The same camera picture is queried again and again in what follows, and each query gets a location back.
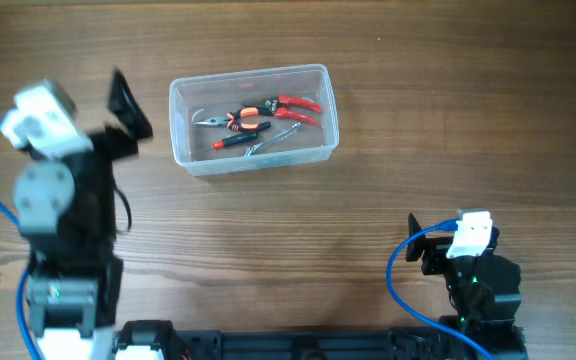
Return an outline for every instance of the clear plastic container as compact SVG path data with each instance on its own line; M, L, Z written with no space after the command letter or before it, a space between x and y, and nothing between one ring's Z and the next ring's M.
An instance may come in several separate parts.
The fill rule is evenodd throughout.
M241 109L243 103L277 95L304 98L321 105L321 114L290 107L314 118L319 126L303 123L294 134L262 147L253 156L243 157L248 146L290 128L296 120L245 118L242 121L248 123L271 121L272 127L259 132L255 141L221 150L213 150L211 145L238 132L225 127L191 125L193 120L225 116ZM327 160L339 144L337 109L328 70L313 64L177 79L170 84L170 133L175 160L194 176Z

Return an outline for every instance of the blue cable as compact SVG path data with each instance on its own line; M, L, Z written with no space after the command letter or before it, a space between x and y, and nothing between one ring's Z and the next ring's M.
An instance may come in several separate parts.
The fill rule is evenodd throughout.
M470 345L473 349L475 349L479 353L481 353L486 359L495 360L495 357L491 353L489 353L486 349L481 347L481 345L477 344L476 342L474 342L472 339L470 339L466 335L456 331L455 329L451 329L447 326L444 326L444 325L441 325L437 322L434 322L434 321L430 320L429 318L421 315L417 311L415 311L408 304L406 304L406 302L404 302L399 297L399 295L397 295L397 293L395 292L395 289L392 286L392 265L395 262L397 255L399 255L399 253L401 252L401 250L403 250L406 246L408 246L408 244L415 241L421 235L427 234L429 232L433 232L433 231L456 231L456 230L457 230L457 220L456 219L446 220L442 223L439 223L435 226L429 227L427 229L421 230L421 231L411 235L406 241L401 243L401 245L397 246L395 251L390 256L390 260L388 260L388 268L386 270L386 281L388 282L388 291L390 291L390 295L392 295L392 298L395 300L395 302L397 304L399 304L399 306L401 306L408 313L410 313L412 316L414 316L417 320L425 323L426 325L429 325L429 326L432 326L438 330L441 330L448 335L452 335L452 336L456 337L457 339L465 342L466 344Z
M10 220L15 226L19 226L19 220L15 214L13 214L6 205L0 201L0 211ZM35 346L35 343L30 337L30 332L28 331L28 325L26 324L26 317L24 316L24 288L26 287L26 280L28 280L28 270L24 269L21 279L19 280L19 285L17 286L17 296L16 296L16 310L17 310L17 324L19 325L19 331L21 331L21 337L24 339L24 343L30 352L30 356L33 360L41 360L41 355Z

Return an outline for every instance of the black cable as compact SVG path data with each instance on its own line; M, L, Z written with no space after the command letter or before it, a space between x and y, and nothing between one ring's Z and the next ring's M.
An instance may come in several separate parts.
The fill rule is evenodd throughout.
M450 306L452 306L453 309L457 310L457 307L455 306L455 300L453 299L451 294L448 294L448 301L450 301Z
M119 234L126 235L130 232L130 229L132 228L132 212L130 211L130 204L128 203L128 198L126 197L126 195L117 187L117 184L115 184L115 192L117 193L117 195L119 195L121 202L124 203L124 207L126 208L126 215L128 216L128 227L126 228L126 231L117 230L117 232Z

